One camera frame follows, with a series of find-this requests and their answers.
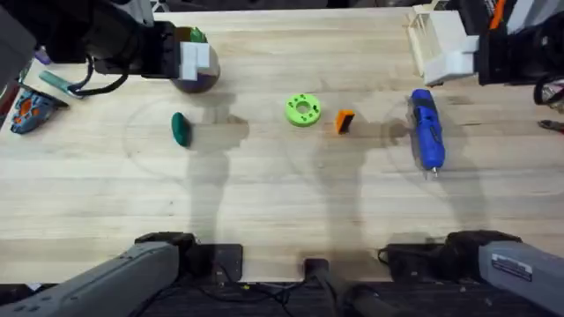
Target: blue handheld tool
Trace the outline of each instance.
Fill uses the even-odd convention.
[[[437,107],[434,104],[431,92],[426,89],[413,91],[412,104],[417,125],[415,131],[419,142],[421,165],[437,176],[439,168],[444,164],[445,157],[442,127],[439,122]]]

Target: wooden tabletop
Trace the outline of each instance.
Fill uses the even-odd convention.
[[[530,87],[432,90],[447,149],[437,181],[415,162],[406,98],[422,86],[405,33],[406,9],[167,13],[200,26],[221,79],[187,95],[166,80],[131,77],[116,92],[73,100],[26,136],[0,133],[0,283],[61,282],[126,250],[148,232],[193,232],[241,243],[246,280],[284,281],[323,256],[345,276],[383,278],[375,249],[461,229],[496,229],[564,255],[564,137],[536,121]],[[49,69],[71,81],[85,66]],[[115,77],[97,75],[92,87]],[[296,128],[285,100],[322,103]],[[356,112],[338,136],[339,109]],[[187,150],[172,136],[182,112]]]

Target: small orange block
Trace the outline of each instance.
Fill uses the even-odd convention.
[[[349,131],[349,126],[354,118],[354,111],[339,110],[337,118],[335,118],[335,130],[338,134],[344,134]]]

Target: label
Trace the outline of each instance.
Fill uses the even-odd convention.
[[[508,258],[507,256],[492,254],[492,266],[512,276],[517,276],[525,281],[532,282],[531,265]]]

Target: cable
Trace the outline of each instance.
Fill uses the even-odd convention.
[[[119,77],[112,84],[107,85],[106,87],[102,87],[102,88],[82,89],[82,88],[84,88],[84,86],[86,84],[88,84],[88,82],[92,78],[92,74],[94,73],[94,60],[92,59],[92,57],[90,55],[86,55],[86,61],[88,63],[86,78],[83,79],[82,81],[76,83],[76,84],[73,84],[73,85],[70,85],[69,87],[67,87],[67,89],[70,92],[76,94],[77,96],[88,97],[88,96],[94,96],[94,95],[98,95],[98,94],[102,94],[102,93],[112,92],[112,91],[116,90],[117,88],[119,88],[121,85],[123,85],[123,83],[125,83],[125,81],[127,80],[128,76],[129,76],[129,69],[127,67],[123,67],[122,68],[122,70],[123,70],[122,76]]]
[[[388,263],[387,260],[384,260],[382,258],[382,254],[383,253],[388,253],[389,251],[393,251],[393,252],[397,252],[397,253],[402,253],[402,254],[409,254],[409,255],[414,255],[414,256],[419,256],[419,257],[423,257],[423,258],[432,258],[433,256],[428,253],[428,252],[420,252],[420,251],[415,251],[415,250],[407,250],[407,249],[403,249],[403,248],[399,248],[399,247],[385,247],[385,248],[381,248],[378,250],[378,253],[376,254],[376,257],[378,258],[378,261],[380,261],[380,263],[389,266],[390,264]]]
[[[545,100],[543,98],[543,89],[545,85],[550,84],[554,81],[564,79],[564,76],[544,76],[540,78],[537,83],[535,84],[535,88],[532,93],[532,98],[535,100],[535,104],[541,105],[550,105],[556,101],[561,100],[564,98],[564,88],[561,88],[558,92],[552,95],[550,98]]]
[[[214,263],[214,264],[216,266],[218,266],[223,271],[224,275],[227,278],[227,281],[230,284],[236,284],[236,282],[229,276],[227,269],[223,265],[221,265],[220,263]],[[262,285],[260,285],[260,284],[244,284],[245,287],[248,287],[249,291],[258,292],[258,293],[265,295],[263,297],[259,297],[259,298],[256,298],[256,299],[228,299],[228,298],[225,298],[225,297],[220,297],[216,294],[209,293],[208,291],[204,290],[203,288],[201,288],[198,285],[192,284],[192,287],[194,287],[195,289],[200,291],[206,297],[213,299],[213,300],[220,301],[220,302],[235,303],[235,304],[256,304],[256,303],[262,302],[266,299],[272,299],[275,302],[280,304],[280,306],[282,307],[282,309],[284,310],[286,315],[288,315],[289,317],[294,317],[293,314],[288,310],[286,305],[288,304],[288,302],[290,300],[291,292],[299,289],[307,281],[308,280],[306,279],[306,280],[304,280],[300,283],[292,284],[292,285],[289,285],[289,286],[281,286],[281,285],[275,284],[278,288],[282,288],[280,291],[277,291],[277,292],[270,292],[270,291],[266,291],[264,289],[261,289]]]

